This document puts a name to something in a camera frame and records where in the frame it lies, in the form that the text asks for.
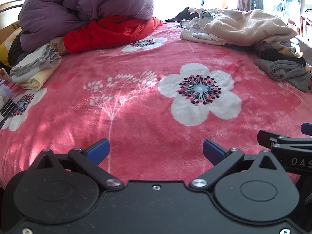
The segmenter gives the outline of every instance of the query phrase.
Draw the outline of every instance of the yellow folded cloth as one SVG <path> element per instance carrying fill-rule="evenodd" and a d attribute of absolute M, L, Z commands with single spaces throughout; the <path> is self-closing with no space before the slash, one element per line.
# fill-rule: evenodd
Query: yellow folded cloth
<path fill-rule="evenodd" d="M 289 47 L 285 47 L 282 50 L 278 51 L 280 54 L 289 56 L 289 57 L 296 57 L 296 58 L 300 58 L 298 54 L 295 54 L 293 50 L 291 50 Z"/>
<path fill-rule="evenodd" d="M 39 71 L 37 74 L 32 76 L 27 81 L 20 83 L 20 86 L 26 90 L 34 90 L 39 91 L 44 83 L 49 79 L 49 77 L 54 73 L 54 71 L 60 65 L 60 62 L 54 66 L 53 68 L 44 68 L 43 70 Z"/>

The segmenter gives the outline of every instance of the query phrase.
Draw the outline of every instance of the purple comforter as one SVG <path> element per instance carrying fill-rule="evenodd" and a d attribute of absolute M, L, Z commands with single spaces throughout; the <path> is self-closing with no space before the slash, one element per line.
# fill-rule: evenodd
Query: purple comforter
<path fill-rule="evenodd" d="M 153 7 L 154 0 L 26 0 L 18 16 L 21 46 L 34 51 L 92 19 L 113 15 L 150 19 Z"/>

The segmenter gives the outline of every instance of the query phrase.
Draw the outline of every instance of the blue gripper pad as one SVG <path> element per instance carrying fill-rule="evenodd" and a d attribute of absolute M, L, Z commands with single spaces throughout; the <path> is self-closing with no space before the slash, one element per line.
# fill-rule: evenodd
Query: blue gripper pad
<path fill-rule="evenodd" d="M 213 140 L 206 139 L 202 145 L 204 156 L 213 164 L 217 165 L 230 155 L 230 152 Z"/>
<path fill-rule="evenodd" d="M 110 142 L 107 139 L 102 139 L 82 151 L 82 154 L 96 165 L 99 165 L 109 153 Z"/>
<path fill-rule="evenodd" d="M 312 135 L 312 124 L 311 123 L 302 123 L 301 132 L 306 135 Z"/>

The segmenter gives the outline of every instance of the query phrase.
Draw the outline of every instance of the pink fleece bedspread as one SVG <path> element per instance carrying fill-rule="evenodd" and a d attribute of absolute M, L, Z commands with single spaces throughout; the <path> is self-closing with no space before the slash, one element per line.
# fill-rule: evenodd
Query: pink fleece bedspread
<path fill-rule="evenodd" d="M 44 148 L 66 153 L 101 138 L 111 151 L 100 166 L 114 176 L 188 182 L 212 167 L 206 138 L 256 154 L 261 129 L 304 137 L 311 93 L 273 81 L 246 52 L 181 40 L 176 25 L 68 55 L 38 92 L 14 86 L 19 108 L 0 130 L 1 185 Z"/>

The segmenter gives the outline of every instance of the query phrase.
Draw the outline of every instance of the wooden headboard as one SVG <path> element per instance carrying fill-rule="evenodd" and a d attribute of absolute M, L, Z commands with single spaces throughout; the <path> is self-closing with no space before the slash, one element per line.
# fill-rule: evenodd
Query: wooden headboard
<path fill-rule="evenodd" d="M 25 0 L 16 0 L 0 5 L 0 43 L 19 27 L 18 14 Z"/>

